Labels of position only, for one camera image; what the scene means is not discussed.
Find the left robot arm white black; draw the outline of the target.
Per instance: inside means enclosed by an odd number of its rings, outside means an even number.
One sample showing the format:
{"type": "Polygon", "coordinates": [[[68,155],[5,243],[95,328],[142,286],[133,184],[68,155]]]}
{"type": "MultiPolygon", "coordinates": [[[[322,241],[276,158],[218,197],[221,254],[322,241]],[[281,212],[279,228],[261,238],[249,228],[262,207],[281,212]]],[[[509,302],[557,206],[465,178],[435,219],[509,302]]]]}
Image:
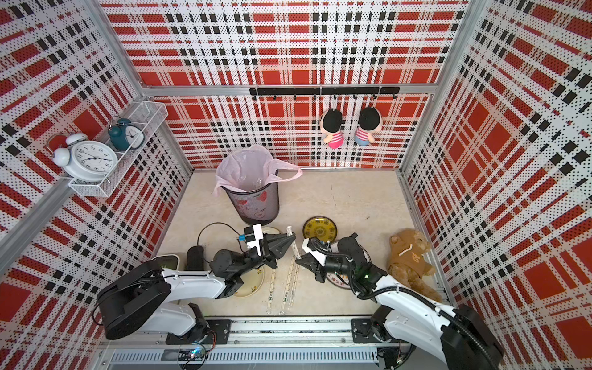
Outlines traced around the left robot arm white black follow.
{"type": "Polygon", "coordinates": [[[264,265],[276,268],[295,242],[294,234],[264,234],[245,230],[249,250],[220,250],[209,271],[174,271],[148,261],[103,288],[97,295],[104,334],[123,339],[138,331],[165,332],[168,345],[186,345],[211,332],[195,298],[233,296],[244,284],[243,274],[264,265]]]}

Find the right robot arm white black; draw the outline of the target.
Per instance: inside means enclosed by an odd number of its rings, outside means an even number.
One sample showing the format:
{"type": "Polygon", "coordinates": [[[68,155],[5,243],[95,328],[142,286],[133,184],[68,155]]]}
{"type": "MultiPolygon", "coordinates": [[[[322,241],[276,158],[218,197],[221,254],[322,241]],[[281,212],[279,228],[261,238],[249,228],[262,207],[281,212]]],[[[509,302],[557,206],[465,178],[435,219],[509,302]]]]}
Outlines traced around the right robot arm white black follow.
{"type": "Polygon", "coordinates": [[[408,342],[450,369],[499,368],[504,349],[477,311],[466,305],[454,308],[407,288],[371,263],[356,237],[342,238],[337,251],[328,242],[309,238],[296,262],[318,282],[325,282],[327,274],[347,275],[357,299],[379,304],[365,336],[408,342]]]}

